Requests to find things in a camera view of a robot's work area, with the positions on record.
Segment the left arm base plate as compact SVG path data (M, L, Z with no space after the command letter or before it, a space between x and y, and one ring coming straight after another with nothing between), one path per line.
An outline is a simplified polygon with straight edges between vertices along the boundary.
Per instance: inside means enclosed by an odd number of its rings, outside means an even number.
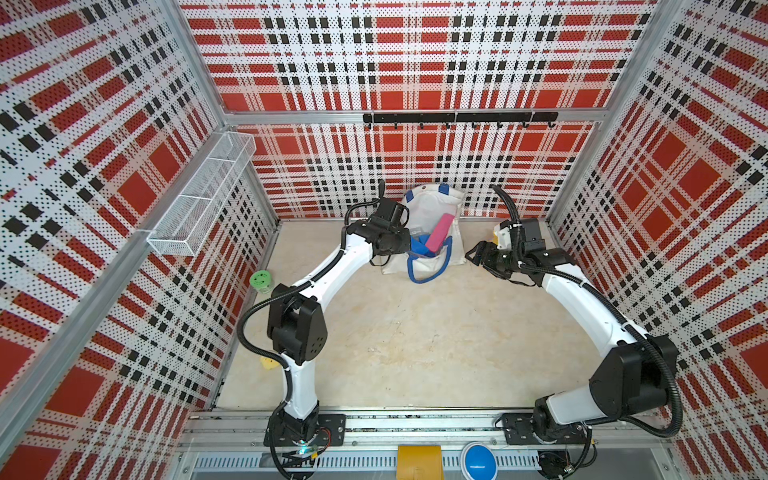
M263 437L265 447L328 447L344 443L346 416L344 414L311 414L298 420L286 413L273 416Z

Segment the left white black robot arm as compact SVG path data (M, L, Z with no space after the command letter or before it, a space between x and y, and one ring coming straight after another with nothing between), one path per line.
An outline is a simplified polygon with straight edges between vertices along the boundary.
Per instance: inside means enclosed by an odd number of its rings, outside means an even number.
M328 340L324 309L364 265L377 256L392 256L410 247L402 215L407 207L385 197L352 205L344 216L340 244L317 268L292 286L280 284L271 296L245 311L236 323L236 337L247 351L278 363L283 371L283 399L267 424L264 443L276 447L308 444L319 432L319 399L315 360ZM269 309L270 351L248 340L245 329L258 311Z

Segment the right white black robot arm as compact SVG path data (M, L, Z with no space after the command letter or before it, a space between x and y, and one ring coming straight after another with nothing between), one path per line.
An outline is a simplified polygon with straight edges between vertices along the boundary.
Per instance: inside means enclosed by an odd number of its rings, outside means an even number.
M676 383L679 350L668 336L653 336L631 321L560 248L549 249L534 220L525 220L511 196L493 186L508 212L493 242L481 241L465 257L500 280L527 276L557 300L594 344L601 362L582 387L536 400L531 424L544 444L557 442L576 426L629 423L657 438L671 438L683 426Z

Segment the white canvas bag blue handles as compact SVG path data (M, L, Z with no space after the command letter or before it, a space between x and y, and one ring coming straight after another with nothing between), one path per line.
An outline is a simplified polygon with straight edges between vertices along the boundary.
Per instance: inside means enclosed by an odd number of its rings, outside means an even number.
M381 268L385 275L406 273L412 283L425 284L449 266L465 263L459 228L465 194L446 184L423 184L408 190L401 204L408 209L410 246Z

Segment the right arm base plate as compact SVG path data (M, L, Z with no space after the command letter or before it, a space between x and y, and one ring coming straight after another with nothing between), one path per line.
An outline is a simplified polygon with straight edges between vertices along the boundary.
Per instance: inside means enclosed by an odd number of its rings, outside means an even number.
M505 413L500 417L508 445L576 445L586 442L580 424L559 425L541 412Z

